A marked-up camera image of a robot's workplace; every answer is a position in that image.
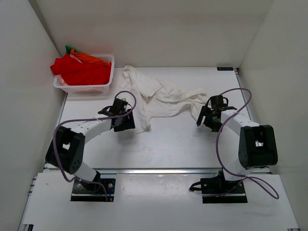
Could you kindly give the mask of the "white t shirt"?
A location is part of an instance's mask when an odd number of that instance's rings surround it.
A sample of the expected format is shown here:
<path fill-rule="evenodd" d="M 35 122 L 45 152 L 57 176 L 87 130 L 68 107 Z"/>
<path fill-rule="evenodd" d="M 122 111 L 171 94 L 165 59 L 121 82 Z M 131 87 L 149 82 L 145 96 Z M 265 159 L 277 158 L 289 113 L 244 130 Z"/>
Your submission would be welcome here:
<path fill-rule="evenodd" d="M 184 110 L 189 110 L 197 120 L 208 100 L 204 89 L 185 90 L 174 83 L 148 77 L 129 65 L 124 67 L 123 77 L 119 90 L 131 92 L 137 100 L 133 110 L 135 135 L 150 131 L 152 118 L 172 117 Z"/>

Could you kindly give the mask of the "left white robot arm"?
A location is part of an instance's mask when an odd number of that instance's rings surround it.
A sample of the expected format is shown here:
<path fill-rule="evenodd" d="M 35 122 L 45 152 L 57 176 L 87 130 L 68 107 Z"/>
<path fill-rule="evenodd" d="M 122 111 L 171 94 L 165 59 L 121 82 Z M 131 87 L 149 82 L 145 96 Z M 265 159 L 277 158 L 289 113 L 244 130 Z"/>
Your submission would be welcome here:
<path fill-rule="evenodd" d="M 45 162 L 60 169 L 67 182 L 78 180 L 91 192 L 100 188 L 100 173 L 84 161 L 85 145 L 102 134 L 134 129 L 133 107 L 107 106 L 93 118 L 72 119 L 56 127 Z"/>

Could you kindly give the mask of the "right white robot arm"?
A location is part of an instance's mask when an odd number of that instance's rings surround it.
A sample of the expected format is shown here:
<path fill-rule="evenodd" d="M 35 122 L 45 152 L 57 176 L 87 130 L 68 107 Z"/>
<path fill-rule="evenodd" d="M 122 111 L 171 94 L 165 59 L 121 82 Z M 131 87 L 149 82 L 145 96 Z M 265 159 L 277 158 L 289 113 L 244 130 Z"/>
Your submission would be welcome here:
<path fill-rule="evenodd" d="M 256 169 L 277 164 L 278 152 L 272 126 L 251 121 L 233 106 L 203 106 L 197 119 L 197 126 L 201 124 L 216 133 L 227 126 L 239 136 L 238 158 L 222 168 L 223 176 L 216 180 L 218 191 L 228 192 L 233 181 L 241 180 Z"/>

